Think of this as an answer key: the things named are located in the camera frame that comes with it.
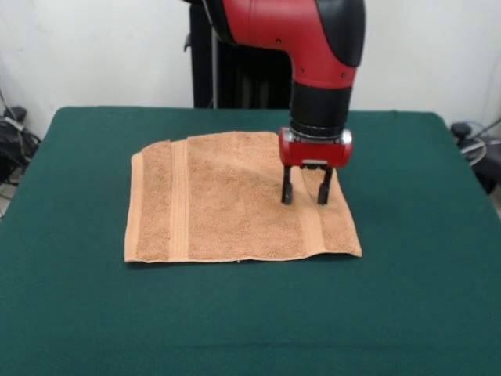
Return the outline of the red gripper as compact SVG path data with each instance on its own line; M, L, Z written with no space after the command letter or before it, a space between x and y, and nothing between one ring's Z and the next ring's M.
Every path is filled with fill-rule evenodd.
M345 129L335 140L303 139L292 133L290 128L279 131L279 157L284 165L281 203L289 205L293 200L291 182L292 167L316 165L325 168L323 181L319 186L317 203L325 205L330 195L333 168L343 168L351 157L353 136Z

